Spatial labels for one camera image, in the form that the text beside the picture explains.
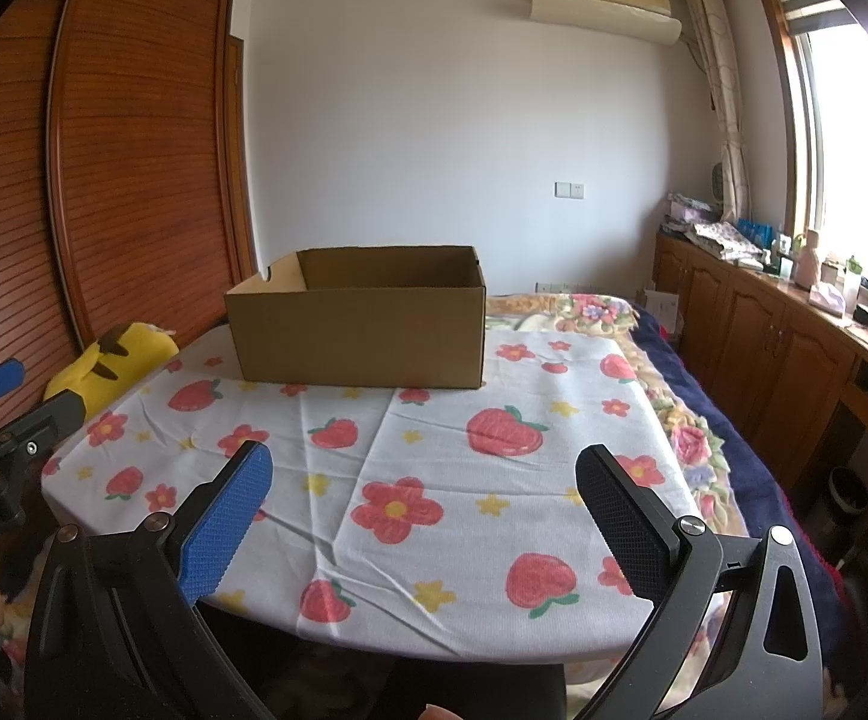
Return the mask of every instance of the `yellow plush toy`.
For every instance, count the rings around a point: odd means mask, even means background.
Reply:
[[[152,324],[119,324],[48,382],[44,400],[72,389],[83,400],[86,421],[177,352],[173,338]]]

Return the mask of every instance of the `bottle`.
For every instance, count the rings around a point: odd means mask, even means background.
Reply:
[[[807,241],[797,255],[797,270],[794,271],[794,283],[802,290],[810,290],[821,280],[821,255],[817,251],[820,245],[821,234],[807,230]]]

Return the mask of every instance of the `cardboard box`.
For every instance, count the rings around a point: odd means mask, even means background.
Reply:
[[[226,293],[245,379],[477,389],[486,288],[472,247],[313,248]]]

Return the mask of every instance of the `finger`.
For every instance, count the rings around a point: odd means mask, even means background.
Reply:
[[[427,709],[421,712],[421,717],[418,720],[461,720],[453,712],[447,712],[446,709],[435,707],[433,704],[427,704]]]

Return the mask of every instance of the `navy blue blanket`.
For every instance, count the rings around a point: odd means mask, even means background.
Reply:
[[[634,343],[647,353],[670,389],[690,410],[706,418],[711,432],[723,439],[723,456],[730,465],[730,485],[750,535],[760,538],[767,528],[777,524],[787,526],[795,534],[814,600],[824,665],[830,669],[835,680],[850,685],[856,673],[856,653],[852,646],[853,616],[842,600],[845,596],[839,575],[821,560],[800,530],[800,525],[792,517],[786,496],[767,466],[707,397],[696,379],[685,370],[677,352],[661,338],[657,320],[641,308],[638,311],[640,324],[631,333]]]

